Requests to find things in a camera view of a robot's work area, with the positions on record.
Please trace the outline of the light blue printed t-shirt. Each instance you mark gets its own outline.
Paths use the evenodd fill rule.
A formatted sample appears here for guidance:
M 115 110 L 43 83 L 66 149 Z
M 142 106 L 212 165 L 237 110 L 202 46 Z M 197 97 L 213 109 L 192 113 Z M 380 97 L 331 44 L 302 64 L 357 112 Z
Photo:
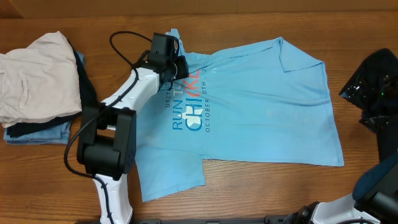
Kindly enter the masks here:
M 205 184 L 205 159 L 342 166 L 325 64 L 283 38 L 186 53 L 137 116 L 145 202 Z

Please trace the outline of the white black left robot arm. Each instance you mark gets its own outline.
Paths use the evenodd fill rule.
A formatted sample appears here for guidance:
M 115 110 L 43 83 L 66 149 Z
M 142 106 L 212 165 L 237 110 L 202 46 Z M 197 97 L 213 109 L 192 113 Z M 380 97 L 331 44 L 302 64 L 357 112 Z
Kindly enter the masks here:
M 81 128 L 67 144 L 78 143 L 82 176 L 95 183 L 101 207 L 98 223 L 134 222 L 127 175 L 135 163 L 137 114 L 164 84 L 188 77 L 176 37 L 155 33 L 149 42 L 150 49 L 129 63 L 131 74 L 122 86 L 99 105 L 83 110 Z

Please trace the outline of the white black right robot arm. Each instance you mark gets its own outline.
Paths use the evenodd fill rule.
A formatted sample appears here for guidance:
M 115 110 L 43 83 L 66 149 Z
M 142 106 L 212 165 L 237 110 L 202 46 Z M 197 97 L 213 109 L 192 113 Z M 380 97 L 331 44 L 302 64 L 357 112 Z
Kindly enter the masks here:
M 314 202 L 284 223 L 397 223 L 397 155 L 364 173 L 351 194 L 332 202 Z

